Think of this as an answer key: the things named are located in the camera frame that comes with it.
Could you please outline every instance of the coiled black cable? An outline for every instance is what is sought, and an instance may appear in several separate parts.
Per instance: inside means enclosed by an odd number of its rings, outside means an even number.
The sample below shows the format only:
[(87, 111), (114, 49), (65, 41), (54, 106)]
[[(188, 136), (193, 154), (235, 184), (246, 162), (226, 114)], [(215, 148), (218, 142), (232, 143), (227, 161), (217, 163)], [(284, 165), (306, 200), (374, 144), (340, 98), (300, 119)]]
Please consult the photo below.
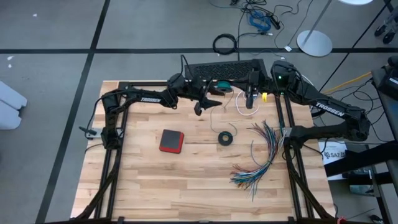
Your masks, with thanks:
[[(227, 39), (231, 40), (234, 44), (234, 47), (227, 51), (221, 51), (219, 48), (216, 47), (217, 41), (220, 40), (221, 38), (227, 38)], [(236, 52), (237, 49), (238, 49), (238, 41), (236, 41), (235, 37), (232, 34), (220, 34), (213, 41), (213, 50), (214, 50), (214, 52), (216, 52), (220, 55), (229, 55), (231, 53)]]

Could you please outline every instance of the wooden table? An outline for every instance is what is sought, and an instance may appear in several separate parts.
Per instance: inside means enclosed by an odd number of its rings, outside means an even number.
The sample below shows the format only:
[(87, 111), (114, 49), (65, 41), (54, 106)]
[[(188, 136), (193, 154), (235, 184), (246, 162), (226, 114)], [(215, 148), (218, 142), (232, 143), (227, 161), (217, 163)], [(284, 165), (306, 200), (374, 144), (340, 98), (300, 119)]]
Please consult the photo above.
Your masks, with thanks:
[[(118, 81), (106, 81), (101, 95), (118, 87)], [(161, 90), (164, 87), (144, 87)], [(164, 108), (158, 104), (135, 103), (130, 107), (123, 156), (119, 171), (118, 187), (113, 210), (113, 219), (124, 216), (126, 220), (235, 220), (235, 221), (286, 221), (294, 215), (292, 194), (286, 162), (280, 150), (274, 163), (259, 183), (259, 190), (251, 200), (248, 190), (238, 189), (229, 182), (233, 164), (253, 169), (256, 167), (250, 155), (250, 145), (254, 141), (254, 157), (259, 162), (267, 160), (267, 146), (263, 138), (247, 130), (252, 124), (267, 124), (278, 129), (278, 116), (273, 95), (267, 103), (257, 99), (254, 108), (259, 111), (252, 116), (242, 116), (237, 112), (235, 89), (226, 111), (216, 107), (201, 116), (193, 111), (195, 102), (179, 99), (177, 110)], [(231, 94), (211, 96), (224, 105)], [(288, 124), (285, 103), (282, 100), (285, 123)], [(248, 113), (242, 96), (238, 98), (241, 111)], [(307, 106), (292, 103), (296, 125), (313, 126)], [(210, 129), (210, 116), (213, 129), (229, 131), (238, 129), (230, 146), (218, 144), (218, 134)], [(104, 109), (99, 103), (93, 126), (104, 126)], [(159, 151), (163, 129), (181, 131), (185, 134), (180, 154)], [(88, 146), (100, 143), (100, 139), (89, 141)], [(315, 140), (307, 145), (319, 149)], [(88, 205), (99, 187), (105, 150), (102, 146), (93, 147), (86, 155), (76, 192), (71, 217), (75, 217)], [(334, 215), (331, 197), (321, 156), (305, 147), (302, 157), (307, 174), (308, 186), (326, 210)], [(299, 191), (301, 208), (306, 216), (303, 195)], [(107, 196), (104, 197), (105, 214)]]

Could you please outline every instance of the yellow clip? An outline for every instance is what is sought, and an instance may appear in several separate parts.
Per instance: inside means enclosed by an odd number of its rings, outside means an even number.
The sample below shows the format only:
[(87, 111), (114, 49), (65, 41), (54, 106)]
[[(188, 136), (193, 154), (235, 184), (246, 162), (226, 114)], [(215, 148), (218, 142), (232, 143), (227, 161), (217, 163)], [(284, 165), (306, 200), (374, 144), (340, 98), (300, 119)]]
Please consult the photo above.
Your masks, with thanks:
[(267, 102), (267, 93), (262, 94), (262, 101), (265, 103)]

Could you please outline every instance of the white round base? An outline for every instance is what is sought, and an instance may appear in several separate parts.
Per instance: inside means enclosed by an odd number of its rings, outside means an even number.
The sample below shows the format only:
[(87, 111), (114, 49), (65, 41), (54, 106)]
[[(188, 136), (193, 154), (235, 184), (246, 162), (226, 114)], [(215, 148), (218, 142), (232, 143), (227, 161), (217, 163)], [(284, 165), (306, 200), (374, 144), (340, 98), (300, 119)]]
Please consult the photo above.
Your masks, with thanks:
[(345, 4), (354, 5), (354, 6), (362, 6), (365, 4), (369, 4), (373, 0), (339, 0), (339, 1), (341, 1), (342, 3), (345, 3)]
[(330, 38), (322, 32), (314, 30), (307, 42), (303, 44), (309, 32), (309, 30), (306, 30), (298, 35), (298, 47), (300, 47), (304, 53), (315, 57), (323, 57), (330, 54), (333, 44)]

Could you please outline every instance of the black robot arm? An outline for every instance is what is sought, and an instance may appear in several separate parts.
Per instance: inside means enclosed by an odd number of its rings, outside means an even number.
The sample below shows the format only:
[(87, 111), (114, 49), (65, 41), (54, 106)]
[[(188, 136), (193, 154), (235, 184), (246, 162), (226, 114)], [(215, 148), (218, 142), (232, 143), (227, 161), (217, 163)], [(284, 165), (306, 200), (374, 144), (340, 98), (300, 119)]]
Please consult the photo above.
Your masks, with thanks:
[(294, 126), (287, 136), (298, 147), (309, 139), (345, 138), (350, 141), (365, 141), (368, 138), (370, 122), (365, 110), (320, 93), (313, 85), (304, 82), (300, 72), (285, 61), (274, 62), (271, 74), (276, 80), (277, 90), (300, 105), (312, 105), (344, 119), (340, 124), (305, 128)]
[[(289, 99), (300, 105), (312, 105), (321, 110), (338, 116), (344, 121), (341, 124), (306, 128), (294, 126), (288, 129), (287, 137), (297, 147), (302, 147), (309, 139), (320, 138), (345, 138), (350, 141), (364, 141), (369, 134), (370, 122), (365, 110), (357, 106), (351, 106), (320, 93), (314, 86), (304, 82), (300, 72), (285, 61), (274, 62), (271, 68), (272, 78), (261, 69), (260, 60), (252, 60), (252, 71), (246, 77), (237, 80), (219, 80), (228, 82), (245, 92), (246, 107), (252, 108), (253, 101), (258, 94), (270, 93), (279, 97), (286, 94)], [(206, 95), (224, 95), (227, 90), (219, 88), (212, 79), (203, 80), (202, 77), (193, 77), (186, 80), (181, 74), (175, 74), (167, 82), (164, 91), (149, 91), (127, 86), (123, 90), (114, 90), (105, 93), (101, 98), (105, 109), (106, 125), (101, 137), (106, 149), (120, 148), (120, 138), (116, 131), (116, 120), (120, 112), (123, 112), (135, 102), (158, 103), (164, 107), (177, 108), (178, 98), (188, 98), (197, 101), (194, 110), (200, 116), (202, 109), (208, 109), (221, 104), (219, 101), (209, 100)], [(118, 101), (119, 96), (124, 95), (123, 104)]]
[[(125, 111), (136, 102), (158, 103), (164, 107), (177, 109), (178, 98), (188, 98), (197, 101), (194, 110), (200, 116), (202, 109), (221, 105), (222, 102), (209, 100), (206, 95), (223, 95), (211, 85), (212, 80), (203, 81), (200, 77), (186, 80), (181, 74), (175, 74), (168, 80), (167, 88), (163, 91), (149, 91), (137, 89), (130, 85), (122, 90), (113, 90), (105, 93), (101, 101), (105, 110), (105, 127), (101, 132), (101, 138), (105, 149), (119, 149), (121, 138), (116, 129), (118, 114)], [(119, 102), (120, 96), (124, 96), (124, 103)]]

